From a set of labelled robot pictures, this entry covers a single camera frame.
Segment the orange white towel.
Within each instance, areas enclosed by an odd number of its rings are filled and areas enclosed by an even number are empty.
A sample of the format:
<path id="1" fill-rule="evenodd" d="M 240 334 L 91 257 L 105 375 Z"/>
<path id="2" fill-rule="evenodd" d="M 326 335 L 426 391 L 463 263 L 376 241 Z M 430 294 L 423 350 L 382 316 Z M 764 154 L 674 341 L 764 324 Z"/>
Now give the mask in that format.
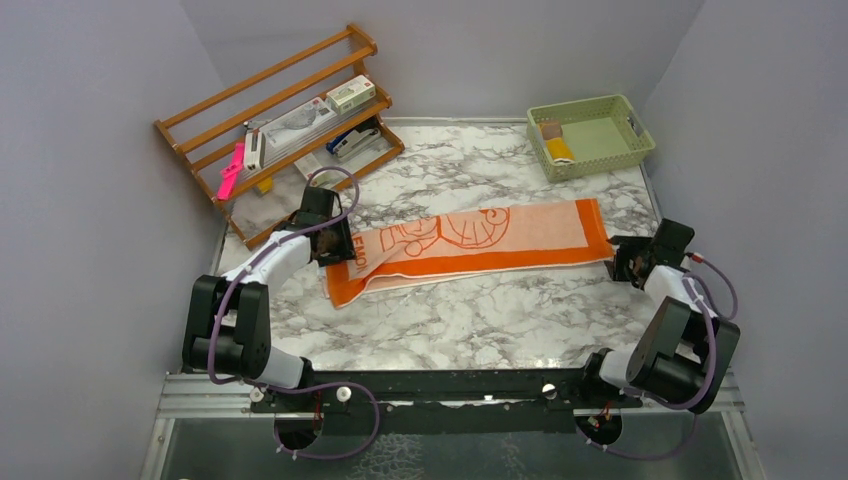
<path id="1" fill-rule="evenodd" d="M 443 214 L 358 232 L 353 246 L 354 259 L 324 273 L 336 308 L 369 292 L 613 256 L 594 198 Z"/>

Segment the brown yellow bear towel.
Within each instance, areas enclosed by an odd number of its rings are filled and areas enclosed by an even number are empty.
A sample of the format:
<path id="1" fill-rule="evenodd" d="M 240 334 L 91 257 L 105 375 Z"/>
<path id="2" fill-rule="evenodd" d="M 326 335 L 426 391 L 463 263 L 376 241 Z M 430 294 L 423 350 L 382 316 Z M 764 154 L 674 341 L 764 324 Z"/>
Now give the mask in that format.
<path id="1" fill-rule="evenodd" d="M 575 161 L 575 155 L 565 141 L 560 123 L 544 121 L 540 122 L 537 128 L 554 164 L 571 164 Z"/>

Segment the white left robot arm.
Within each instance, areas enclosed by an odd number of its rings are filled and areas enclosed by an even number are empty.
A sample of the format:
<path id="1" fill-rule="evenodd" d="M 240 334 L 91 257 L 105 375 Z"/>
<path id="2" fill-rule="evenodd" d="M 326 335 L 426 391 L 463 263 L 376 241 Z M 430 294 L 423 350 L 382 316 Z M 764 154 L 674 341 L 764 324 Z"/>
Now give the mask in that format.
<path id="1" fill-rule="evenodd" d="M 347 214 L 337 192 L 308 187 L 299 209 L 246 261 L 222 276 L 200 276 L 189 302 L 184 365 L 205 370 L 217 384 L 243 380 L 276 387 L 290 410 L 309 406 L 311 363 L 273 346 L 270 300 L 311 263 L 326 267 L 355 258 Z"/>

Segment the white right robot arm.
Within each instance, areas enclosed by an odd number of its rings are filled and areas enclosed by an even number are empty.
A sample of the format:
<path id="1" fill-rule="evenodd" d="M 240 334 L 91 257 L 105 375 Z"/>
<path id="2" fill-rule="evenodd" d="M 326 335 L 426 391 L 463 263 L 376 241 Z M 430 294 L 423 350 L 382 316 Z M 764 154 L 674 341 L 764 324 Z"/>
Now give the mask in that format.
<path id="1" fill-rule="evenodd" d="M 664 219 L 653 236 L 609 239 L 615 255 L 610 278 L 646 293 L 655 313 L 631 350 L 603 348 L 590 355 L 577 380 L 579 398 L 600 407 L 626 394 L 672 409 L 706 412 L 714 402 L 740 339 L 733 313 L 715 307 L 703 279 L 684 262 L 707 265 L 689 251 L 693 228 Z"/>

